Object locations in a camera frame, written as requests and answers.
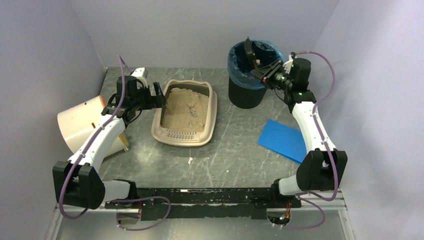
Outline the black litter scoop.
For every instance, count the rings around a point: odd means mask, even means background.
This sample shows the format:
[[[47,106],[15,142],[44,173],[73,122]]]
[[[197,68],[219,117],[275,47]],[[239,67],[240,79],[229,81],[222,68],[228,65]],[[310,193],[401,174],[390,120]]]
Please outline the black litter scoop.
[[[243,47],[250,67],[252,69],[262,67],[261,60],[256,57],[256,43],[247,37]]]

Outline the beige litter box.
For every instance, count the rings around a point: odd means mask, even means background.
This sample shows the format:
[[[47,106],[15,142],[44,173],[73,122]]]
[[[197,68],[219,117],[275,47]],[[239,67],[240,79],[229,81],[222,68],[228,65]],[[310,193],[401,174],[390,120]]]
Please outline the beige litter box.
[[[164,128],[161,126],[165,107],[157,109],[151,126],[151,133],[155,140],[158,142],[179,146],[179,147],[201,147],[207,144],[211,139],[214,132],[217,109],[218,97],[217,93],[213,90],[208,82],[194,81],[194,80],[169,80],[165,86],[163,95],[168,100],[168,96],[173,88],[189,89],[194,92],[206,95],[209,97],[207,117],[204,131],[191,132],[191,131],[177,131]]]

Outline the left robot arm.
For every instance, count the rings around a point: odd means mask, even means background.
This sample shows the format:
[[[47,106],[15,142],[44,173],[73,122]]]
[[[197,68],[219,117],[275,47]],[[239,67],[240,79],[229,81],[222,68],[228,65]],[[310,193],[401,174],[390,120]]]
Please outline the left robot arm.
[[[166,98],[158,82],[142,85],[136,76],[120,76],[116,92],[108,99],[101,119],[81,148],[67,161],[58,161],[52,168],[55,197],[64,205],[97,209],[102,203],[136,199],[137,187],[130,180],[103,181],[98,174],[113,143],[137,118],[137,112],[160,109]]]

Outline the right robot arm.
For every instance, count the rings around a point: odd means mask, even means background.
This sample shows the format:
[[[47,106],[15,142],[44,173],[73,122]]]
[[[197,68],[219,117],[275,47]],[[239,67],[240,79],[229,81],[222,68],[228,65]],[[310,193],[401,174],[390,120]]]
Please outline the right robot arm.
[[[328,136],[318,113],[319,101],[308,90],[311,62],[294,58],[251,70],[251,74],[270,90],[282,90],[283,102],[299,125],[306,146],[306,156],[296,174],[278,181],[283,196],[313,191],[337,191],[347,154],[338,150]]]

